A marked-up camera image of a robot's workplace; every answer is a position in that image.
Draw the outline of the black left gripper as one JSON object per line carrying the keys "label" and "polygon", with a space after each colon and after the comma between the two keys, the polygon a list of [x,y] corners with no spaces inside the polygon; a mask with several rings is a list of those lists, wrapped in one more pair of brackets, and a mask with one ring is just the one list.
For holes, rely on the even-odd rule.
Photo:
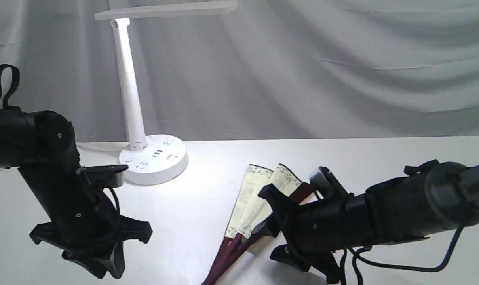
{"label": "black left gripper", "polygon": [[152,227],[148,221],[120,216],[118,200],[111,202],[104,193],[104,188],[113,188],[87,186],[76,174],[78,169],[20,167],[20,174],[50,219],[36,225],[29,236],[36,245],[44,241],[62,249],[64,260],[80,265],[98,279],[106,274],[120,279],[125,271],[123,241],[148,244]]}

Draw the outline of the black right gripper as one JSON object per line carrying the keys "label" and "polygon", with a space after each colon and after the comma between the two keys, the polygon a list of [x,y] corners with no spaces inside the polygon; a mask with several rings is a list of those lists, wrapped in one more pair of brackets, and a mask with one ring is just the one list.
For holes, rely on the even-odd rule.
{"label": "black right gripper", "polygon": [[377,202],[369,192],[358,196],[335,193],[331,199],[299,205],[269,184],[258,196],[270,205],[279,222],[285,222],[287,245],[276,247],[270,259],[303,273],[314,268],[326,276],[328,284],[343,279],[332,251],[378,244]]}

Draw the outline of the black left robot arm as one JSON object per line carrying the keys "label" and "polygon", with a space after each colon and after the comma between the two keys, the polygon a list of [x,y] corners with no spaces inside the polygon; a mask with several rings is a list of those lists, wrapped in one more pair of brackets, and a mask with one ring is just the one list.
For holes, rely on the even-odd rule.
{"label": "black left robot arm", "polygon": [[61,249],[64,260],[102,279],[125,271],[124,242],[148,243],[147,221],[121,214],[115,189],[128,165],[80,164],[71,121],[51,110],[23,112],[9,103],[20,81],[16,66],[0,64],[0,168],[17,168],[50,221],[29,234]]}

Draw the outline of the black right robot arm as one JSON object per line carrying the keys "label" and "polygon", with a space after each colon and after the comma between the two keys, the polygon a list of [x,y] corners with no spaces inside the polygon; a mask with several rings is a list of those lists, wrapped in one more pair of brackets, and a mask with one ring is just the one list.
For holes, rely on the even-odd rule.
{"label": "black right robot arm", "polygon": [[[276,186],[264,186],[258,196],[272,209],[286,244],[271,259],[301,272],[315,268],[328,284],[346,284],[345,262],[352,254],[357,283],[364,279],[357,261],[394,270],[434,273],[450,261],[466,227],[479,223],[479,165],[428,161],[406,166],[403,177],[349,193],[326,167],[310,177],[322,198],[300,205]],[[361,256],[375,245],[423,241],[429,235],[454,230],[442,262],[435,267],[404,266],[370,261]]]}

